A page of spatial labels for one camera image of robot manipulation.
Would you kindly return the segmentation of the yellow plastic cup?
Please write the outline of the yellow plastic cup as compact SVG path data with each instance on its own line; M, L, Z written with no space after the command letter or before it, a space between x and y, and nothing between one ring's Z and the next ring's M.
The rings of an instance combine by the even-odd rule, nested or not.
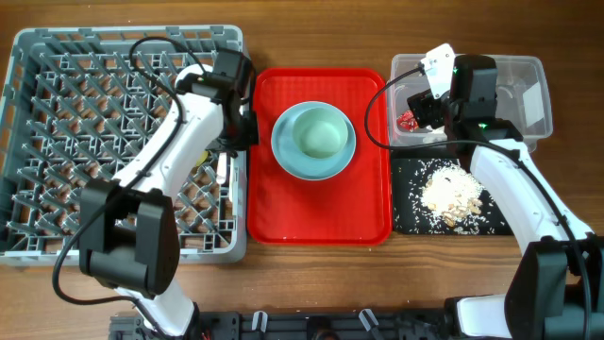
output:
M201 156L197 159L195 165L196 166L201 166L206 159L208 158L209 152L207 150L204 150L201 154Z

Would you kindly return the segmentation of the light blue plate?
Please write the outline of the light blue plate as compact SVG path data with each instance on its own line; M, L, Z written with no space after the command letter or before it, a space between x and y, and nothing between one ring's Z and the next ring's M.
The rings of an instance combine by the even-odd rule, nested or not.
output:
M313 106L326 106L338 109L333 105L319 101L307 101L286 109L274 124L271 133L271 148L277 163L290 175L303 180L319 181L330 179L340 174L353 159L356 152L357 135L350 119L340 110L348 127L348 140L344 149L328 159L313 159L303 154L293 138L295 118L304 110Z

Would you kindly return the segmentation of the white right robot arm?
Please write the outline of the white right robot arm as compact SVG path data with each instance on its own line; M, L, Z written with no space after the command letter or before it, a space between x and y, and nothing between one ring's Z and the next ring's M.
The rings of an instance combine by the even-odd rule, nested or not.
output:
M449 301L453 334L508 339L603 336L603 239L576 218L531 160L523 137L496 117L496 95L412 96L419 126L447 144L490 193L522 252L506 294Z

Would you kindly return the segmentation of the red plastic snack wrapper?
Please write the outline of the red plastic snack wrapper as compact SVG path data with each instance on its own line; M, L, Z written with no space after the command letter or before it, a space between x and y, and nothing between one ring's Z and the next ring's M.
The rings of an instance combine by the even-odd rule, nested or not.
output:
M408 132L414 132L419 128L418 123L411 110L406 110L396 119L396 124L399 128Z

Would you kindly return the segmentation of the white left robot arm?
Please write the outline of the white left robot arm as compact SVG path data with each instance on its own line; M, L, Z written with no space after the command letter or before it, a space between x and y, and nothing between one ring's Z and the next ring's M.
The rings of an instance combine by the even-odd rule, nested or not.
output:
M199 308L177 283L174 202L202 152L239 158L258 140L247 59L192 65L176 78L170 112L148 144L111 180L80 196L79 269L132 303L164 339L202 339Z

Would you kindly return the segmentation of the light blue small bowl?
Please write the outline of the light blue small bowl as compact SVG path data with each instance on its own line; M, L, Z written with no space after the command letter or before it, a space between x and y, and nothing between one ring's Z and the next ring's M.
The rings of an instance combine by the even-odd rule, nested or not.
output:
M175 86L179 93L191 93L194 86L204 84L205 73L198 64L185 67L176 76Z

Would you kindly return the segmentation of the white plastic fork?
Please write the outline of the white plastic fork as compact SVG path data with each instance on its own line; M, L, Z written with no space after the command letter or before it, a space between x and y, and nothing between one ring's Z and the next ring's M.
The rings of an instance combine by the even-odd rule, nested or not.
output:
M216 182L219 185L223 185L227 182L228 174L228 155L227 153L220 153L218 163L216 167Z

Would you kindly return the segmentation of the light green bowl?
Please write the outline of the light green bowl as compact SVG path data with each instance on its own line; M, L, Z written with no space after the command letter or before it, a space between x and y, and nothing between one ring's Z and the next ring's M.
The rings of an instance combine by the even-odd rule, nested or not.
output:
M295 118L293 138L297 148L306 156L328 159L344 149L348 127L338 109L313 106Z

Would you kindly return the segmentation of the white paper napkin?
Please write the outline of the white paper napkin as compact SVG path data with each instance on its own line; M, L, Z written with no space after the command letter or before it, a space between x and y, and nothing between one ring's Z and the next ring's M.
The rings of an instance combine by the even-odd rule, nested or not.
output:
M444 134L428 135L427 137L425 137L423 139L423 144L427 145L427 144L432 144L432 143L443 142L445 140L446 140L446 136Z

